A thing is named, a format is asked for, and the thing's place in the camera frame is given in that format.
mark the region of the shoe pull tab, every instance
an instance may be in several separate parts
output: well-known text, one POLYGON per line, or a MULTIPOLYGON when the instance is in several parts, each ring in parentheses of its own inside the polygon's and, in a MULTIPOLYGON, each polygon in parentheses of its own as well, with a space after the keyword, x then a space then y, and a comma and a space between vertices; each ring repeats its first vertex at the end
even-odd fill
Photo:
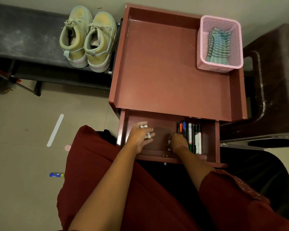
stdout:
POLYGON ((69 54, 70 54, 70 51, 67 51, 67 50, 65 50, 63 53, 63 55, 66 56, 67 58, 68 58, 69 54))

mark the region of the patterned sleeve trim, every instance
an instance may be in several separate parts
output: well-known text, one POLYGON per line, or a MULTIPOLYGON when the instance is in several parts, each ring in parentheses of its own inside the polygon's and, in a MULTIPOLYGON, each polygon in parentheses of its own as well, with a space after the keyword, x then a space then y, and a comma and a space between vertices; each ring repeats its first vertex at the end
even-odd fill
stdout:
POLYGON ((254 199, 257 199, 257 200, 260 200, 260 201, 265 202, 267 204, 270 204, 270 200, 268 198, 264 197, 263 195, 261 195, 260 193, 255 191, 253 188, 251 188, 249 185, 247 185, 247 183, 244 182, 242 179, 240 179, 236 176, 233 176, 230 173, 227 173, 225 170, 222 170, 222 169, 216 169, 212 172, 220 174, 220 175, 230 176, 231 178, 234 179, 235 183, 239 186, 239 188, 244 193, 248 194, 249 196, 251 196, 254 199))

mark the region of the sneaker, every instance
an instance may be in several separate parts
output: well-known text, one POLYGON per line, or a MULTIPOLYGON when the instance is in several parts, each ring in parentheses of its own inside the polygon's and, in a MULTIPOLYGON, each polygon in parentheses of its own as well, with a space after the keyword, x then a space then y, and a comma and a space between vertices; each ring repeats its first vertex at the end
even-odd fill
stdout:
POLYGON ((83 48, 88 26, 92 23, 90 11, 83 6, 76 6, 66 20, 60 35, 60 46, 63 55, 67 57, 73 67, 83 68, 88 65, 87 56, 83 48))
POLYGON ((117 25, 110 14, 101 11, 97 13, 89 26, 90 31, 84 45, 89 66, 94 72, 104 72, 110 64, 117 25))

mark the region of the black pants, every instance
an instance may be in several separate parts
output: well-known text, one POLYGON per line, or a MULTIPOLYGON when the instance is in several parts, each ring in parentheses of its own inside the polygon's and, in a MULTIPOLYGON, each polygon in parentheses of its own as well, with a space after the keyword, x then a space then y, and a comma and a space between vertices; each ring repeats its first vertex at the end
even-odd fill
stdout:
MULTIPOLYGON (((98 133, 115 145, 114 137, 105 131, 107 134, 98 133)), ((289 220, 289 174, 276 156, 266 151, 227 147, 221 147, 220 152, 221 162, 228 164, 227 172, 269 198, 272 209, 289 220)), ((203 230, 216 230, 182 164, 137 162, 184 206, 203 230)))

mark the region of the hand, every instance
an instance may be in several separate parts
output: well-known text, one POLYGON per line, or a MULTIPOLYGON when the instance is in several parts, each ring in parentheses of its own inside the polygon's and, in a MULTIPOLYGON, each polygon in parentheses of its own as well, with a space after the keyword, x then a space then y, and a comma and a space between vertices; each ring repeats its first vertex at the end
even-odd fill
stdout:
POLYGON ((147 133, 151 132, 151 137, 155 135, 152 133, 153 128, 140 128, 140 126, 144 126, 147 123, 148 122, 138 122, 137 124, 134 124, 125 144, 127 146, 135 147, 136 154, 140 153, 145 145, 153 141, 153 139, 145 140, 147 133))
POLYGON ((177 146, 183 145, 188 149, 188 143, 186 141, 186 139, 183 137, 183 135, 181 134, 177 134, 177 133, 172 133, 169 136, 169 140, 170 140, 170 144, 169 144, 169 148, 173 151, 177 146))

